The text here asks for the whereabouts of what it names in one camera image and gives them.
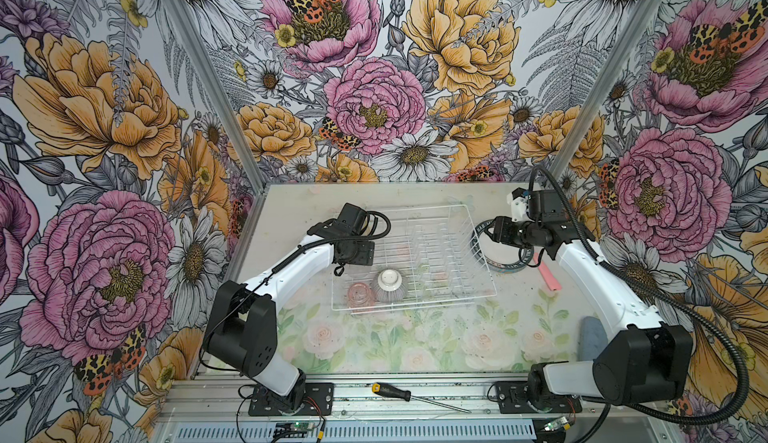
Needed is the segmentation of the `dark green rimmed plate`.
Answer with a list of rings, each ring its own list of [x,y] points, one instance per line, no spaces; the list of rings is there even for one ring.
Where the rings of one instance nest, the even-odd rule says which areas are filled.
[[[515,273],[527,268],[532,263],[535,252],[532,249],[494,242],[491,239],[492,226],[492,220],[485,220],[475,226],[470,240],[475,259],[499,273]]]

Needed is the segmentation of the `pink glass cup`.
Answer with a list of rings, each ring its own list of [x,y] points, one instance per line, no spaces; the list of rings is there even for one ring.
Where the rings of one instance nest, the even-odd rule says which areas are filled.
[[[352,283],[346,293],[346,302],[351,309],[361,309],[373,306],[376,303],[371,286],[364,282]]]

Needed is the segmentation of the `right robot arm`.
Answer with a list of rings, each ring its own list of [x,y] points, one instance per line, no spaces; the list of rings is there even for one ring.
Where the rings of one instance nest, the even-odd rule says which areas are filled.
[[[607,337],[592,359],[532,366],[528,402],[542,409],[565,396],[612,406],[680,397],[693,349],[686,329],[666,323],[656,306],[606,269],[595,236],[570,216],[568,200],[556,191],[517,188],[507,202],[510,213],[493,220],[491,240],[520,250],[543,250],[578,285]]]

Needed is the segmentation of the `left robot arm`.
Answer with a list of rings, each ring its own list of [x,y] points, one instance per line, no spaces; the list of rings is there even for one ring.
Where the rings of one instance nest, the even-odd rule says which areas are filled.
[[[375,242],[392,229],[384,214],[346,203],[340,213],[307,230],[280,261],[247,281],[216,292],[203,352],[278,397],[301,399],[305,374],[278,354],[278,313],[316,274],[373,265]]]

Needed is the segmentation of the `pink silicone utensil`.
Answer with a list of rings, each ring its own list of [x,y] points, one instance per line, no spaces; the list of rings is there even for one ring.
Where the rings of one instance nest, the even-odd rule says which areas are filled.
[[[543,261],[538,263],[537,269],[549,291],[558,292],[562,290],[562,284]]]

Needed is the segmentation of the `blue grey cloth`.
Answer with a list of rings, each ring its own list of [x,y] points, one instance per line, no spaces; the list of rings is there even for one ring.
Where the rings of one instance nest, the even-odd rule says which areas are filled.
[[[579,361],[596,359],[608,344],[608,337],[599,318],[586,316],[579,325],[577,358]]]

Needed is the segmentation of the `small green circuit board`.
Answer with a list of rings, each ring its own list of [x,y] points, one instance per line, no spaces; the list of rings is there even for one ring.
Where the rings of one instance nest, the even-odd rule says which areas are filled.
[[[304,422],[286,422],[278,423],[273,431],[272,438],[280,439],[287,437],[303,438],[309,432],[309,426]]]

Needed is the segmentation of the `yellow handled screwdriver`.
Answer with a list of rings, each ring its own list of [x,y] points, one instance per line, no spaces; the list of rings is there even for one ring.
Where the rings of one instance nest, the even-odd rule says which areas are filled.
[[[470,410],[467,410],[465,408],[461,408],[448,403],[443,403],[431,398],[415,396],[411,391],[401,389],[389,383],[375,382],[371,386],[371,391],[373,394],[376,394],[383,398],[397,399],[405,402],[417,401],[417,402],[437,406],[440,408],[448,409],[454,412],[465,413],[465,414],[471,413]]]

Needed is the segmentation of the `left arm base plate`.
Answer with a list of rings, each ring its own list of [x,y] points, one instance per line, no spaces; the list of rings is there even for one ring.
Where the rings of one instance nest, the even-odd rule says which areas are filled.
[[[251,417],[331,415],[335,391],[333,383],[304,383],[299,390],[299,393],[280,396],[256,384],[248,398],[247,413]]]

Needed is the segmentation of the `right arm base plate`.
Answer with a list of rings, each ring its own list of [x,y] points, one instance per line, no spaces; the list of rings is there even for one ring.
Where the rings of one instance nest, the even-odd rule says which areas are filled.
[[[496,381],[487,392],[501,414],[578,414],[583,411],[578,398],[564,395],[534,397],[523,381]]]

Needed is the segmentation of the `aluminium corner post right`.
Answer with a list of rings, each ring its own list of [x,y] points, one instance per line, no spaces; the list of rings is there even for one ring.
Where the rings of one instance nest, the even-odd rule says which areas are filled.
[[[608,54],[605,64],[601,67],[595,84],[581,106],[574,125],[548,167],[554,178],[559,177],[569,167],[581,141],[598,116],[606,94],[620,75],[623,63],[630,58],[632,49],[640,41],[648,25],[657,16],[661,3],[662,0],[639,0],[629,15],[626,27],[618,32],[614,47]]]

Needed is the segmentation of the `aluminium corner post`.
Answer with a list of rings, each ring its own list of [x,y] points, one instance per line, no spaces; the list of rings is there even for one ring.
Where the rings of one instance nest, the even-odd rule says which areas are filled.
[[[648,25],[657,16],[661,3],[662,0],[639,0],[629,15],[626,27],[618,32],[614,47],[608,54],[605,64],[601,67],[595,84],[581,106],[574,125],[548,167],[554,178],[559,177],[569,167],[581,141],[598,116],[606,94],[620,75],[623,63],[630,58],[632,49],[640,41]]]
[[[184,0],[160,1],[163,3],[167,13],[172,19],[174,28],[178,34],[178,41],[185,47],[192,65],[211,99],[215,111],[220,117],[226,133],[230,137],[230,141],[240,158],[251,187],[257,195],[263,196],[268,188],[268,182],[265,180],[253,157],[252,150],[250,149],[244,133],[236,119],[235,111],[232,108],[228,95],[216,74],[215,67],[205,47],[205,42],[198,30],[194,27],[192,14],[186,9]]]

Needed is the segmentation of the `aluminium corner post left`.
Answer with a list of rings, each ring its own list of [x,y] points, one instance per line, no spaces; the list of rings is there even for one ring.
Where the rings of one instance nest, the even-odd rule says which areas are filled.
[[[228,95],[216,74],[215,67],[205,47],[205,42],[198,30],[194,27],[192,14],[186,9],[184,0],[160,1],[163,3],[167,13],[172,19],[174,28],[178,34],[178,41],[185,47],[192,65],[211,99],[215,111],[220,117],[226,133],[230,137],[230,141],[240,158],[251,187],[257,195],[263,196],[268,188],[268,182],[265,180],[253,157],[252,150],[250,149],[244,133],[236,119],[235,111],[232,108]]]

